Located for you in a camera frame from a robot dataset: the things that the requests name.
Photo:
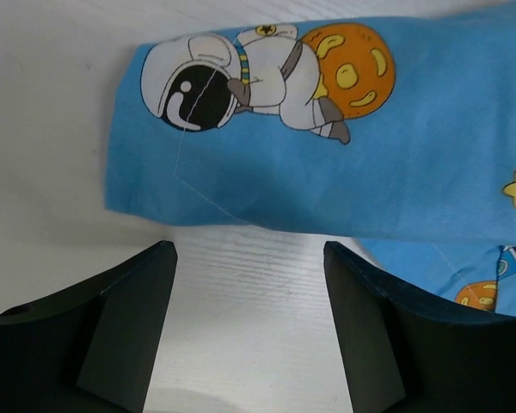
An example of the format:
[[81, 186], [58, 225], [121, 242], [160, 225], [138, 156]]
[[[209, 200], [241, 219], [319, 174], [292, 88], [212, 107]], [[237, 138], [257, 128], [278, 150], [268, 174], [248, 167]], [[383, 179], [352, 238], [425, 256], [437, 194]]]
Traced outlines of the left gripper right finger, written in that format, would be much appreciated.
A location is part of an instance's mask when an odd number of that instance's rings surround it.
[[466, 307], [328, 242], [323, 266], [356, 412], [516, 412], [516, 317]]

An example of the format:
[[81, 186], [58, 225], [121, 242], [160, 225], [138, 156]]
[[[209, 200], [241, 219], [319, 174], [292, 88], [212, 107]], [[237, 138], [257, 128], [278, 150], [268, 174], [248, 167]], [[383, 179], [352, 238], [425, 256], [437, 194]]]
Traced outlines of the blue astronaut print cloth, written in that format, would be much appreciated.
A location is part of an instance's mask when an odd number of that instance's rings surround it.
[[141, 46], [115, 99], [105, 205], [355, 237], [404, 280], [516, 316], [516, 1]]

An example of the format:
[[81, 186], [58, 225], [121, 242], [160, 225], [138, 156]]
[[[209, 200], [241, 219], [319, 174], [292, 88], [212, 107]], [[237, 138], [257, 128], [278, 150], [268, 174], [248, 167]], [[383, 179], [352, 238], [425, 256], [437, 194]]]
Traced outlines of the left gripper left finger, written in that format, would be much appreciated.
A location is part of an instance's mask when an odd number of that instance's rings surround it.
[[162, 241], [0, 314], [0, 412], [140, 412], [175, 279]]

